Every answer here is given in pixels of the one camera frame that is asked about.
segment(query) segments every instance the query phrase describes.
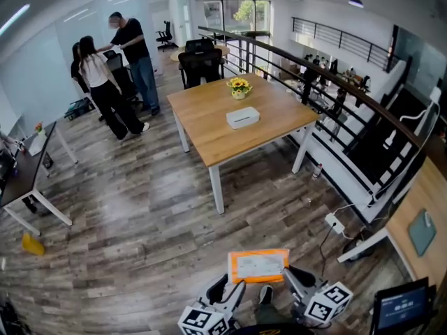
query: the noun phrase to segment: blue jeans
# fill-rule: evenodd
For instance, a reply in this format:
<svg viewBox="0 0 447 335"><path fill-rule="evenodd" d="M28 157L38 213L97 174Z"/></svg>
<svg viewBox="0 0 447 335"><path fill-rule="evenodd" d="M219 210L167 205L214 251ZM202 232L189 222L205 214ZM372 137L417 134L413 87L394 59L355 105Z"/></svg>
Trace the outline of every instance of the blue jeans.
<svg viewBox="0 0 447 335"><path fill-rule="evenodd" d="M159 95L156 91L151 57L143 57L130 65L133 81L141 93L143 104L152 110L159 109Z"/></svg>

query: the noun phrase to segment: round table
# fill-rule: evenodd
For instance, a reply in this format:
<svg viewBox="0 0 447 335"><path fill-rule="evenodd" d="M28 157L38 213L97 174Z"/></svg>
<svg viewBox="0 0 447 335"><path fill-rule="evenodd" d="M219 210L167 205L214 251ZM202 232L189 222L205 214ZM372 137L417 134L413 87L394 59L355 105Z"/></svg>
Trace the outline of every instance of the round table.
<svg viewBox="0 0 447 335"><path fill-rule="evenodd" d="M215 48L219 48L220 50L222 50L222 57L226 56L228 53L230 53L230 48L226 47L224 45L215 45ZM170 59L172 59L174 62L178 62L179 61L179 54L184 52L184 47L179 47L179 49L175 52L173 52L170 55Z"/></svg>

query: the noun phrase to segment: wooden handrail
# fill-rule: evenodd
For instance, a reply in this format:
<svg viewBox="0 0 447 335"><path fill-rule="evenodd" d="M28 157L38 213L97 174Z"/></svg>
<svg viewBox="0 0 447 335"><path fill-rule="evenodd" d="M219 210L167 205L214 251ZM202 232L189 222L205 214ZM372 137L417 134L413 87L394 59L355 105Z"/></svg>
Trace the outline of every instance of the wooden handrail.
<svg viewBox="0 0 447 335"><path fill-rule="evenodd" d="M394 115L392 115L389 110L385 109L379 103L377 103L373 98L367 96L361 90L359 90L355 86L349 84L348 82L343 81L340 77L337 77L333 73L330 73L327 70L320 68L316 64L313 64L312 62L306 61L305 59L295 57L292 54L288 53L287 51L284 51L278 47L270 46L266 43L257 41L253 38L241 36L236 33L231 33L231 32L222 31L222 30L218 30L218 29L212 29L210 27L199 26L198 28L200 30L213 32L213 33L216 33L219 35L225 35L229 38L234 38L237 40L243 40L247 43L252 43L255 46L264 48L268 51L278 54L279 56L286 58L296 64L305 66L307 68L310 68L310 69L316 71L319 75L322 75L325 79L334 82L337 86L340 86L346 92L348 92L352 96L359 99L362 103L366 104L366 106L368 106L373 111L378 113L382 118L388 120L397 131L399 131L405 135L405 137L410 141L410 143L412 145L414 145L418 149L420 149L422 147L423 139L421 137L417 136L416 134L414 134L412 131L410 131L410 129L408 129L401 121L399 121L398 118L396 118Z"/></svg>

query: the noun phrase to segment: monitor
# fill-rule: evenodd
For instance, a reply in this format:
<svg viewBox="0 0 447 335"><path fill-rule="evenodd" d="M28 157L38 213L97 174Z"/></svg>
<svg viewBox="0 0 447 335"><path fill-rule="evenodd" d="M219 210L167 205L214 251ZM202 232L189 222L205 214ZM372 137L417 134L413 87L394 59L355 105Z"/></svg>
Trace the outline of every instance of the monitor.
<svg viewBox="0 0 447 335"><path fill-rule="evenodd" d="M429 300L428 278L377 292L370 334L401 334L423 324Z"/></svg>

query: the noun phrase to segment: black t-shirt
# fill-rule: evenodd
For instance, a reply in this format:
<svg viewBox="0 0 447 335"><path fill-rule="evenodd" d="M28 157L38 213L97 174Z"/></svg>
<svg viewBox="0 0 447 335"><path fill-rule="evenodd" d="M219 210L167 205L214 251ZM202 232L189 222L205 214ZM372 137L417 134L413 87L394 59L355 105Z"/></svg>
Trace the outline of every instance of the black t-shirt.
<svg viewBox="0 0 447 335"><path fill-rule="evenodd" d="M124 45L128 43L130 40L133 40L135 37L142 35L141 25L137 19L129 19L127 24L122 29L118 29L117 34L110 42L113 45ZM146 47L146 42L144 40L136 43L135 45L128 46L123 49L124 54L126 55L127 61L130 64L138 61L143 57L149 56L149 51Z"/></svg>
<svg viewBox="0 0 447 335"><path fill-rule="evenodd" d="M79 65L73 61L71 64L71 77L76 77L78 79L79 87L81 87L82 91L84 93L89 93L89 87L87 87L84 78L82 78L81 74L79 73Z"/></svg>
<svg viewBox="0 0 447 335"><path fill-rule="evenodd" d="M272 324L272 325L254 325L253 327L244 327L232 332L231 335L314 335L306 327L299 324Z"/></svg>

